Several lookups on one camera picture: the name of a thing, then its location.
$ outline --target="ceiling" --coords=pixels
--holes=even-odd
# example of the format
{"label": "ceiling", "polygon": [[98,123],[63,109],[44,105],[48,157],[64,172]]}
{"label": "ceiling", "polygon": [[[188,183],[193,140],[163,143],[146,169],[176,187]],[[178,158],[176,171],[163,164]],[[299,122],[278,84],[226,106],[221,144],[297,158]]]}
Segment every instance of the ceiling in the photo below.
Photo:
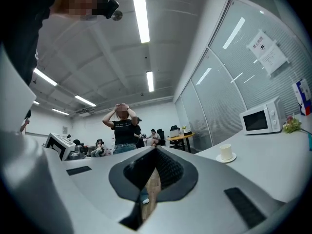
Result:
{"label": "ceiling", "polygon": [[[196,32],[202,0],[146,0],[150,42],[144,44],[140,42],[133,0],[116,1],[123,12],[120,21],[103,16],[74,21],[53,15],[43,22],[38,69],[58,85],[33,75],[35,82],[30,88],[39,107],[74,116],[90,108],[75,95],[96,104],[95,111],[116,103],[173,95]],[[150,70],[155,88],[151,93],[146,79]]]}

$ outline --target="white microwave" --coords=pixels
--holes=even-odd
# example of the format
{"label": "white microwave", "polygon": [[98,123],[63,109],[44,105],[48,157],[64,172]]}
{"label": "white microwave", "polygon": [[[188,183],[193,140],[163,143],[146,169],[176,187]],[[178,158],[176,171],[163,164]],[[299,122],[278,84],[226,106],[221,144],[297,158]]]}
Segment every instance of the white microwave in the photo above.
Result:
{"label": "white microwave", "polygon": [[247,135],[279,132],[286,120],[279,97],[253,107],[239,116]]}

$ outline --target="table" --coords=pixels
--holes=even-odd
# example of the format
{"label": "table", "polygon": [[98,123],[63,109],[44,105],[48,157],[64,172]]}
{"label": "table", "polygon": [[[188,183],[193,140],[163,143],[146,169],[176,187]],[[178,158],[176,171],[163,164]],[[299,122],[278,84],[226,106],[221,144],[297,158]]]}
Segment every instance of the table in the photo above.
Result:
{"label": "table", "polygon": [[[296,115],[301,128],[312,132],[312,114]],[[289,202],[298,197],[312,172],[312,152],[308,134],[296,131],[245,135],[243,131],[196,155],[215,160],[220,145],[231,144],[237,154],[230,166],[265,190],[274,199]]]}
{"label": "table", "polygon": [[190,147],[190,142],[189,142],[189,137],[192,137],[195,133],[192,133],[190,135],[179,135],[177,137],[172,137],[172,138],[167,138],[167,140],[170,140],[170,141],[174,141],[174,140],[180,140],[180,139],[186,139],[186,144],[187,144],[187,148],[188,148],[188,151],[189,153],[191,152],[191,147]]}

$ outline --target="paper sign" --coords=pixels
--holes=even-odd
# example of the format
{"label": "paper sign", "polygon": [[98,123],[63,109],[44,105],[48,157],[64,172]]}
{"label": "paper sign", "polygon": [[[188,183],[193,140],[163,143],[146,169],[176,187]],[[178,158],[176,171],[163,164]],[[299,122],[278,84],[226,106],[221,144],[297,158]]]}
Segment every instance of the paper sign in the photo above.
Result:
{"label": "paper sign", "polygon": [[273,45],[258,60],[261,62],[266,71],[269,74],[272,74],[287,61],[287,58],[284,56],[279,47],[273,43]]}
{"label": "paper sign", "polygon": [[273,45],[273,41],[261,30],[247,46],[259,58]]}

